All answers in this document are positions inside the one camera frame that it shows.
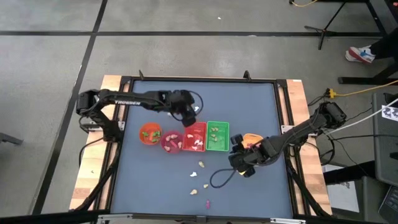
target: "red tray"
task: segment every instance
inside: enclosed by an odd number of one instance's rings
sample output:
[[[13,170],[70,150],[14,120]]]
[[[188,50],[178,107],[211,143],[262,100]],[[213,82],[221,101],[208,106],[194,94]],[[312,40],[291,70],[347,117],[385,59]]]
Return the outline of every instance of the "red tray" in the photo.
[[[203,145],[195,145],[195,141],[199,140]],[[206,122],[196,122],[195,124],[185,128],[184,137],[182,141],[182,150],[193,152],[204,152],[206,150]]]

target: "pink bowl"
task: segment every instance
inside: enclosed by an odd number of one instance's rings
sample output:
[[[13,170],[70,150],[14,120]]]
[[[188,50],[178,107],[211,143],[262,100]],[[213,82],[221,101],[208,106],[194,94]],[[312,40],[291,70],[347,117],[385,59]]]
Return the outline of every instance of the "pink bowl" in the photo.
[[[177,138],[166,141],[167,136],[171,136],[172,134],[176,134]],[[178,131],[168,131],[162,135],[162,138],[160,139],[160,145],[162,146],[162,149],[167,153],[179,153],[182,150],[182,139],[183,136]],[[166,149],[164,148],[165,146],[170,147],[170,151],[166,151]]]

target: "white cable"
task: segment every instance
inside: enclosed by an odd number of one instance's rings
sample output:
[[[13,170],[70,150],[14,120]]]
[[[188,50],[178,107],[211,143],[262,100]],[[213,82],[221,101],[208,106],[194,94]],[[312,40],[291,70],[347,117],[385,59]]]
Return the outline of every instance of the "white cable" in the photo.
[[[391,106],[391,105],[393,105],[393,104],[394,104],[395,102],[397,102],[397,101],[398,101],[398,98],[397,98],[396,100],[394,100],[393,102],[389,103],[387,106]],[[360,123],[360,122],[362,122],[362,121],[364,121],[364,120],[366,120],[366,119],[369,119],[369,118],[373,117],[374,115],[380,113],[382,110],[383,110],[383,108],[379,109],[378,111],[376,111],[376,112],[373,113],[373,114],[370,114],[369,116],[365,117],[364,119],[362,119],[362,120],[360,120],[360,121],[357,121],[357,122],[352,123],[352,124],[349,124],[349,125],[347,125],[347,126],[338,128],[338,129],[336,129],[336,130],[334,130],[334,131],[331,131],[331,132],[327,133],[326,135],[333,134],[333,133],[335,133],[335,132],[337,132],[337,131],[340,131],[340,130],[343,130],[343,129],[345,129],[345,128],[354,126],[355,124],[358,124],[358,123]]]

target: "white sticker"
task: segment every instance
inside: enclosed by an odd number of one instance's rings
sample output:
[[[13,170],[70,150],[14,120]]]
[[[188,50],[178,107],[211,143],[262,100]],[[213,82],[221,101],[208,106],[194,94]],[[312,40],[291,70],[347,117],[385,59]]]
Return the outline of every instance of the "white sticker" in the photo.
[[[391,119],[393,121],[398,121],[398,108],[393,108],[391,106],[381,106],[381,116],[383,118]]]

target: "orange bowl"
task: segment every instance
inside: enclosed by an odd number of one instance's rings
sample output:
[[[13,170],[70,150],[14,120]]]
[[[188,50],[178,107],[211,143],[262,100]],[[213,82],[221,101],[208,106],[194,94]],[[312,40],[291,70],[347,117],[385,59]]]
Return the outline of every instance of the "orange bowl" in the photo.
[[[156,131],[160,131],[159,136],[153,136]],[[139,130],[139,139],[142,143],[147,145],[155,145],[160,142],[160,138],[162,136],[162,128],[158,123],[146,123]]]

